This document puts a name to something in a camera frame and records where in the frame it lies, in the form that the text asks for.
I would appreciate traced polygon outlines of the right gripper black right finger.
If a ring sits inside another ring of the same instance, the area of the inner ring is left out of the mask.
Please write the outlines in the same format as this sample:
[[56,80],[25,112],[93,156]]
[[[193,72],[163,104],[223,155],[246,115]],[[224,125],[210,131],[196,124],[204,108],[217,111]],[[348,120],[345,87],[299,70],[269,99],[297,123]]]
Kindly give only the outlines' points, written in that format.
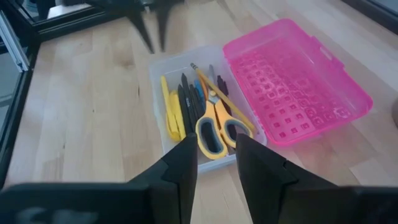
[[398,187],[337,186],[245,134],[236,159],[253,224],[398,224]]

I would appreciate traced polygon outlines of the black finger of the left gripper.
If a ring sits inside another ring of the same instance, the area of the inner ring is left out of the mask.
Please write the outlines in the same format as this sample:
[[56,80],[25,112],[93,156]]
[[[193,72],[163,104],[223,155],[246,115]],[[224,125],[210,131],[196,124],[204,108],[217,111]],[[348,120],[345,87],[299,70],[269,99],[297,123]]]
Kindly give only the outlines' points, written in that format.
[[160,44],[160,49],[163,52],[165,51],[167,22],[173,5],[174,5],[173,2],[157,3],[156,17],[157,17],[158,30],[159,30],[159,44]]
[[150,35],[145,26],[142,13],[140,11],[131,11],[126,14],[126,17],[132,22],[132,24],[135,26],[135,28],[141,35],[141,38],[142,38],[143,42],[145,43],[149,53],[153,54],[154,49],[152,46],[152,42],[150,40]]

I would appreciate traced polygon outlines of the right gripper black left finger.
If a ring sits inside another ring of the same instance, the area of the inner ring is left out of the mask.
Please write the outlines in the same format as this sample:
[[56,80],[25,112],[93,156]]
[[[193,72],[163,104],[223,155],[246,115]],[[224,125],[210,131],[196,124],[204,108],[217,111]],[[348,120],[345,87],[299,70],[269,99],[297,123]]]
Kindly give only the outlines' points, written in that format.
[[128,182],[9,187],[0,193],[0,224],[190,224],[197,174],[191,133]]

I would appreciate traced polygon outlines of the blue pen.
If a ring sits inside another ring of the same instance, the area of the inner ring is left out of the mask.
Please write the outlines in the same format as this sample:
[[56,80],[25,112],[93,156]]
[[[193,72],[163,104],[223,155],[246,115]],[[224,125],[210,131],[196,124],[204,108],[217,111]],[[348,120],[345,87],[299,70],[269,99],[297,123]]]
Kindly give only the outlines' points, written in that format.
[[195,85],[195,89],[197,90],[198,99],[202,105],[202,108],[205,110],[206,109],[205,94],[203,92],[203,88],[201,86],[199,79],[194,80],[194,85]]

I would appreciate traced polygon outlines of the yellow pen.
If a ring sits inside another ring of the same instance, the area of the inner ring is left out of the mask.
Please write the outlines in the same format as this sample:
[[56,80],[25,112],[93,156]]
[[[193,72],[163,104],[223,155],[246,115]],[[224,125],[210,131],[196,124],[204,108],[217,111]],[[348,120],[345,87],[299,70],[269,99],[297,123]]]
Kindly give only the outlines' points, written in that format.
[[180,133],[170,104],[170,98],[169,98],[170,94],[169,94],[169,88],[167,86],[167,81],[163,75],[160,77],[160,82],[165,102],[167,132],[173,141],[178,142],[180,141]]
[[170,104],[172,108],[172,113],[174,114],[175,121],[177,124],[177,131],[178,131],[178,137],[174,136],[172,139],[174,141],[181,141],[186,137],[186,132],[185,132],[185,125],[183,121],[183,115],[182,115],[182,110],[180,106],[180,101],[178,98],[178,92],[176,90],[172,90],[170,92]]

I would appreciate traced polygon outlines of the black pen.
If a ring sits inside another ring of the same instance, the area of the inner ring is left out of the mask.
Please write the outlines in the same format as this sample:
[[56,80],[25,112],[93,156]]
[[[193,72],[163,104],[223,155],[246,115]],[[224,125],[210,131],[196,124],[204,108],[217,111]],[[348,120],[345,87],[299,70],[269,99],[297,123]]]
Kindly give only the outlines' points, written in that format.
[[196,115],[196,110],[195,110],[195,106],[193,104],[193,99],[192,96],[190,94],[190,89],[188,86],[188,80],[186,75],[183,73],[181,76],[181,81],[182,81],[182,87],[183,87],[183,92],[185,95],[185,102],[187,105],[187,109],[188,109],[188,114],[189,114],[189,119],[190,119],[190,126],[192,131],[195,131],[195,126],[197,123],[197,115]]
[[181,85],[178,86],[178,98],[180,102],[180,108],[183,116],[183,123],[185,127],[186,134],[192,133],[192,127],[190,123],[189,112],[186,104],[186,97],[183,91],[183,87]]
[[190,87],[190,93],[192,95],[195,112],[197,114],[197,119],[199,119],[204,114],[203,105],[198,97],[197,89],[192,84],[190,84],[189,87]]

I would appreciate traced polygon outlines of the yellow handled scissors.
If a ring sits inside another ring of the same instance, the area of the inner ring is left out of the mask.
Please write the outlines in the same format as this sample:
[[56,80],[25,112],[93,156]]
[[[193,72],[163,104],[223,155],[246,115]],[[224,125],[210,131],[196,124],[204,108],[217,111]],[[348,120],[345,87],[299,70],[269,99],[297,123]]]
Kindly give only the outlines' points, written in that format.
[[223,100],[211,88],[208,90],[208,99],[205,103],[205,112],[198,119],[195,132],[198,147],[207,158],[220,159],[227,155],[228,147],[236,147],[236,141],[232,140],[229,135],[229,124],[241,128],[245,135],[250,138],[254,137],[253,131],[232,110],[232,115],[228,114],[223,105]]

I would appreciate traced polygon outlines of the pink lid clear supply box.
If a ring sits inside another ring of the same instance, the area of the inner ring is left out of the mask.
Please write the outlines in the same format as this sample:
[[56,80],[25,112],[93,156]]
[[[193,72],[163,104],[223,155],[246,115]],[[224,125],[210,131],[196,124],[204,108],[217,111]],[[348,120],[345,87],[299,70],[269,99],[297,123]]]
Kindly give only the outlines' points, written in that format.
[[255,140],[289,146],[368,113],[372,98],[345,66],[294,21],[280,19],[226,45],[200,47],[149,66],[154,113],[162,148],[174,146],[167,132],[161,81],[176,90],[186,76],[193,83],[197,65],[213,68],[226,83],[228,98],[256,127]]

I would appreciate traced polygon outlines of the black aluminium table frame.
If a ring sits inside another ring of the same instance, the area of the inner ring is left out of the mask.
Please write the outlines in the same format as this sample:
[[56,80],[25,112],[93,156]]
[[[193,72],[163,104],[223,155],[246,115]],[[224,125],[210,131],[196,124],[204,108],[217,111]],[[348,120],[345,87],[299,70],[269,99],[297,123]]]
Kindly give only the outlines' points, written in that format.
[[27,47],[0,125],[0,188],[23,182],[122,182],[162,156],[149,65],[291,19],[315,36],[371,96],[352,123],[277,152],[340,185],[398,186],[398,34],[342,0],[185,0],[159,46],[155,14],[144,16],[153,53],[126,18],[86,6],[56,6],[33,22],[7,16]]

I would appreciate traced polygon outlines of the silver aluminium rail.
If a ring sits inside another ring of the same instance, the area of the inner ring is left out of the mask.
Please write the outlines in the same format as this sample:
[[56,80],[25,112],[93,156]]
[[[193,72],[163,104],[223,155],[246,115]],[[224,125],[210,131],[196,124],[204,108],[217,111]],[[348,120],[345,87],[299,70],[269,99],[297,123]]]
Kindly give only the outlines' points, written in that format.
[[0,37],[5,43],[5,46],[18,71],[28,71],[30,62],[27,59],[16,33],[2,10],[0,10]]

